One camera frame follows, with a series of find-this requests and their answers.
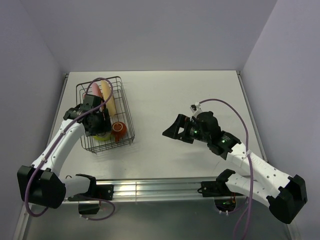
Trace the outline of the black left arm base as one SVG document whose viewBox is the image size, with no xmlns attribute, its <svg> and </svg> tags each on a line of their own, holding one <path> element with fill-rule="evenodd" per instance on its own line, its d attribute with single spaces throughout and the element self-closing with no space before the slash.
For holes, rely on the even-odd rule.
<svg viewBox="0 0 320 240">
<path fill-rule="evenodd" d="M 68 201 L 93 201 L 94 199 L 111 201 L 113 199 L 114 185 L 96 185 L 90 193 L 79 193 L 67 198 Z"/>
</svg>

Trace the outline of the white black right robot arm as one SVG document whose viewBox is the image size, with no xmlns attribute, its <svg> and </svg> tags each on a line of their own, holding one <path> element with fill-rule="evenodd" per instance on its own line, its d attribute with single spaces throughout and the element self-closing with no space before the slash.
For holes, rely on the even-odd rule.
<svg viewBox="0 0 320 240">
<path fill-rule="evenodd" d="M 201 183 L 203 197 L 231 193 L 249 197 L 253 192 L 252 198 L 265 205 L 274 217 L 285 224 L 290 224 L 308 201 L 306 182 L 302 177 L 290 176 L 247 151 L 237 137 L 221 130 L 211 111 L 201 112 L 196 117 L 179 114 L 162 134 L 189 144 L 195 140 L 204 142 L 213 154 L 253 174 L 253 180 L 250 180 L 226 169 L 214 182 Z"/>
</svg>

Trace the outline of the pink plastic plate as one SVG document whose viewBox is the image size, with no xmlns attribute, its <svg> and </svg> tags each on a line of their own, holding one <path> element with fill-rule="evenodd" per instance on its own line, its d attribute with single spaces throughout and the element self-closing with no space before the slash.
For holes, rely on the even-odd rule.
<svg viewBox="0 0 320 240">
<path fill-rule="evenodd" d="M 97 96 L 97 97 L 100 97 L 101 99 L 103 98 L 102 97 L 102 94 L 101 94 L 101 90 L 100 90 L 100 88 L 99 88 L 99 86 L 98 86 L 98 84 L 97 83 L 92 83 L 92 85 L 91 85 L 91 90 L 92 90 L 92 94 L 93 95 L 95 95 L 95 96 Z"/>
</svg>

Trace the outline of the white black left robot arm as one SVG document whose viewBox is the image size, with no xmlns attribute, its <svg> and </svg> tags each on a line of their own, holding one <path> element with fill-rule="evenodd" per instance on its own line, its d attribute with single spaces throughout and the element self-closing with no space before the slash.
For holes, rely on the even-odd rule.
<svg viewBox="0 0 320 240">
<path fill-rule="evenodd" d="M 57 209 L 64 199 L 81 195 L 91 200 L 98 193 L 94 176 L 78 173 L 70 179 L 59 175 L 69 153 L 83 136 L 105 134 L 111 130 L 108 109 L 99 96 L 86 94 L 83 102 L 68 109 L 59 131 L 42 154 L 30 165 L 21 166 L 17 180 L 21 199 L 46 208 Z"/>
</svg>

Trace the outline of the lime green bowl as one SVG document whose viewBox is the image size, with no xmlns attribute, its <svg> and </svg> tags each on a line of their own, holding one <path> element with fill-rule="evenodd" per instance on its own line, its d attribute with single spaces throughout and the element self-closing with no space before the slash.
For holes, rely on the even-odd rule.
<svg viewBox="0 0 320 240">
<path fill-rule="evenodd" d="M 93 138 L 99 142 L 109 141 L 111 139 L 111 132 L 104 132 L 94 135 Z"/>
</svg>

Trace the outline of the orange mug dark inside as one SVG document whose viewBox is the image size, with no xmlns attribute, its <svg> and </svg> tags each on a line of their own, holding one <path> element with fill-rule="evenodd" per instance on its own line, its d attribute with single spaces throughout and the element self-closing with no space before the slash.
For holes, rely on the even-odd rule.
<svg viewBox="0 0 320 240">
<path fill-rule="evenodd" d="M 127 133 L 127 126 L 121 122 L 114 122 L 111 126 L 111 134 L 114 137 L 115 142 L 119 142 Z"/>
</svg>

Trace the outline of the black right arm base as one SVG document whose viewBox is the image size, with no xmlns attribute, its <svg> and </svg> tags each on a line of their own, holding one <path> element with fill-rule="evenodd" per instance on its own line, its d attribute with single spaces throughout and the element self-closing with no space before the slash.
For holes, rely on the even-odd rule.
<svg viewBox="0 0 320 240">
<path fill-rule="evenodd" d="M 202 181 L 200 185 L 197 193 L 201 194 L 203 198 L 231 197 L 234 195 L 234 192 L 228 189 L 226 180 Z"/>
</svg>

